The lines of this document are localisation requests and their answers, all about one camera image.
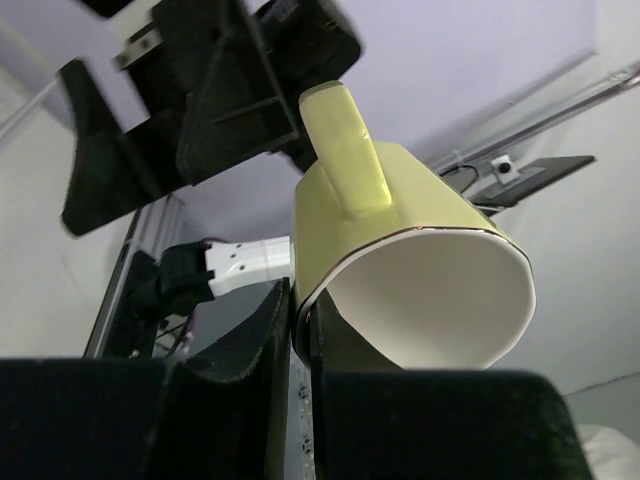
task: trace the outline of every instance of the metal bar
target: metal bar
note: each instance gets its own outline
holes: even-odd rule
[[[42,90],[36,93],[33,97],[27,100],[18,110],[0,125],[0,144],[22,121],[40,105],[47,95],[49,95],[54,88],[58,85],[58,79],[54,78],[49,82]]]
[[[554,127],[576,115],[589,110],[621,93],[640,85],[640,61],[637,61],[606,79],[581,90],[564,102],[540,110],[525,119],[524,127],[509,128],[463,151],[454,151],[435,161],[426,161],[434,171],[442,173],[455,165],[478,166],[496,155],[504,154],[513,147],[535,135]]]

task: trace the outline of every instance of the cup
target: cup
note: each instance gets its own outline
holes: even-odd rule
[[[327,289],[402,368],[486,368],[505,355],[535,309],[525,253],[403,147],[372,141],[340,82],[305,92],[300,112],[318,160],[295,192],[296,348]]]

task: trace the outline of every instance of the white wall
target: white wall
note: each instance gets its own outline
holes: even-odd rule
[[[640,445],[640,375],[577,392],[565,400],[576,423],[611,427]]]
[[[130,217],[79,240],[61,226],[74,144],[38,109],[0,145],[0,356],[81,355],[122,246]]]
[[[640,59],[638,25],[640,3],[601,0],[599,56],[561,90]],[[537,106],[557,93],[542,92]],[[496,217],[530,255],[538,290],[531,327],[499,367],[539,371],[564,393],[640,371],[639,121],[636,89],[530,146],[528,160],[593,154],[599,162]]]

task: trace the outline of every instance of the metal rail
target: metal rail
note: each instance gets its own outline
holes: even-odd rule
[[[438,173],[455,165],[470,164],[478,167],[487,159],[507,153],[505,151],[507,148],[528,140],[638,85],[640,85],[640,61],[581,90],[564,102],[555,105],[551,111],[545,108],[528,116],[523,122],[524,126],[505,129],[470,148],[454,151],[425,163],[432,165],[434,171]]]

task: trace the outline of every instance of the mug handle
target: mug handle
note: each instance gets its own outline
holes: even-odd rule
[[[391,205],[378,155],[349,89],[330,81],[300,96],[300,114],[324,171],[349,216]]]

